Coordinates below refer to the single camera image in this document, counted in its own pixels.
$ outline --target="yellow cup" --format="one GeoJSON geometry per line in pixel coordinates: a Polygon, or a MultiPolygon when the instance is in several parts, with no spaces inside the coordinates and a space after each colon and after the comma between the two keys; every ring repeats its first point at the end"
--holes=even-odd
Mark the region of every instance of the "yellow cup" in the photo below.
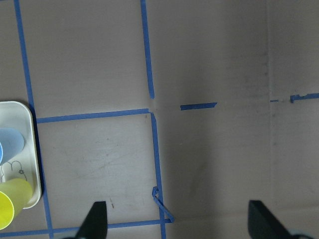
{"type": "Polygon", "coordinates": [[[0,230],[10,225],[32,197],[31,185],[20,178],[0,184],[0,230]]]}

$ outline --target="blue cup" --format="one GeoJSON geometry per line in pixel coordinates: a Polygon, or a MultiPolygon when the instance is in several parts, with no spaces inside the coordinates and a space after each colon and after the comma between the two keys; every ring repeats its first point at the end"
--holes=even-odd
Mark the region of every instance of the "blue cup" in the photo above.
{"type": "Polygon", "coordinates": [[[0,128],[0,165],[8,162],[24,148],[22,134],[14,128],[0,128]]]}

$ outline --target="white plastic tray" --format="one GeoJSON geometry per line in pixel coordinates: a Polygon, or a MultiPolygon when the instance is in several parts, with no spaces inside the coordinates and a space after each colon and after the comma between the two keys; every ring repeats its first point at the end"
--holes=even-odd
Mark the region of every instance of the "white plastic tray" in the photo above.
{"type": "Polygon", "coordinates": [[[41,197],[32,114],[22,103],[0,102],[0,127],[19,130],[25,140],[23,151],[0,166],[0,183],[13,178],[26,179],[33,188],[33,196],[24,209],[32,208],[41,197]]]}

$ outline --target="black object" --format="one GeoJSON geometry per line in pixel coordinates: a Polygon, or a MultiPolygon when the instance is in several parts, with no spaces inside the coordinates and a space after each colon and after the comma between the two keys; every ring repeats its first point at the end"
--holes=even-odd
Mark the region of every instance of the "black object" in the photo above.
{"type": "Polygon", "coordinates": [[[291,235],[261,201],[249,201],[248,232],[252,239],[312,239],[291,235]]]}
{"type": "Polygon", "coordinates": [[[74,238],[105,239],[108,231],[106,202],[95,202],[74,238]]]}

